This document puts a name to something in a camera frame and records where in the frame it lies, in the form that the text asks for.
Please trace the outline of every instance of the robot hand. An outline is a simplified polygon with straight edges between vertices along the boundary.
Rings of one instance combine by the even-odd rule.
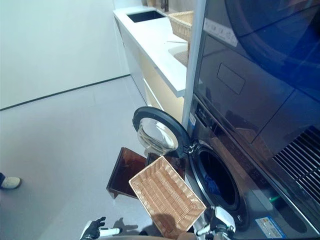
[[[196,232],[197,236],[205,234],[207,240],[229,240],[236,231],[234,218],[222,207],[211,207],[213,210],[210,223]]]
[[[95,221],[88,221],[81,234],[80,240],[93,240],[122,232],[121,228],[100,228],[105,225],[104,220],[106,220],[105,216]]]

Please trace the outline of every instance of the woven basket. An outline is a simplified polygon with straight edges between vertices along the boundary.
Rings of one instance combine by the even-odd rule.
[[[190,43],[194,11],[171,13],[168,17],[172,26],[173,34]]]
[[[169,239],[185,233],[206,209],[163,156],[131,178],[129,184],[154,224]]]

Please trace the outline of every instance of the tiled floor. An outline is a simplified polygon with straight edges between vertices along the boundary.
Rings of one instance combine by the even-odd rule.
[[[132,116],[144,104],[125,77],[2,111],[0,170],[23,182],[0,191],[0,239],[76,240],[101,216],[129,234],[150,226],[137,199],[106,190],[121,147],[143,154]]]

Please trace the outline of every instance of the vent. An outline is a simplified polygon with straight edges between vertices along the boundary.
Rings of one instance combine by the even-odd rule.
[[[309,127],[273,160],[320,204],[320,130]]]

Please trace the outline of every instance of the white shoe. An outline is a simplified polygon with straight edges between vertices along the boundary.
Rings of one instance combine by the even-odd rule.
[[[0,187],[2,189],[16,189],[17,187],[20,186],[20,184],[21,184],[21,179],[19,177],[8,176],[3,180]]]

